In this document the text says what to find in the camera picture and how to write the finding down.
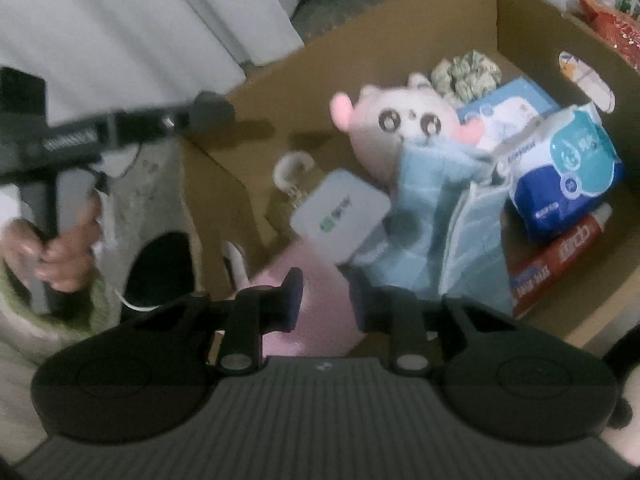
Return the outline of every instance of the blue package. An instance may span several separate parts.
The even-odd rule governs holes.
[[[532,120],[560,109],[540,86],[519,77],[491,94],[458,110],[460,122],[479,118],[484,135],[478,148],[492,152],[510,137],[519,134]]]
[[[548,240],[594,210],[623,167],[593,103],[542,121],[506,159],[511,199],[533,240]]]

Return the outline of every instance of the red package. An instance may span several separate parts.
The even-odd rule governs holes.
[[[640,23],[597,0],[580,0],[587,22],[640,72]]]

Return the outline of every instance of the white and pink plush toy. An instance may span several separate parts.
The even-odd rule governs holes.
[[[481,120],[460,124],[453,107],[418,73],[409,77],[406,87],[363,87],[355,106],[339,92],[330,110],[335,126],[349,134],[358,160],[386,186],[395,175],[402,142],[421,144],[444,136],[475,146],[484,133]]]

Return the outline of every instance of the white card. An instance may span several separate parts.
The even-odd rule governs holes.
[[[331,172],[290,225],[334,264],[347,263],[391,211],[389,197],[346,170]]]

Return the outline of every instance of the ribbed gray surface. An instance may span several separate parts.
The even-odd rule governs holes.
[[[117,447],[56,437],[18,470],[27,480],[617,480],[632,468],[596,438],[530,448],[483,436],[428,382],[376,359],[272,358],[223,381],[169,434]]]

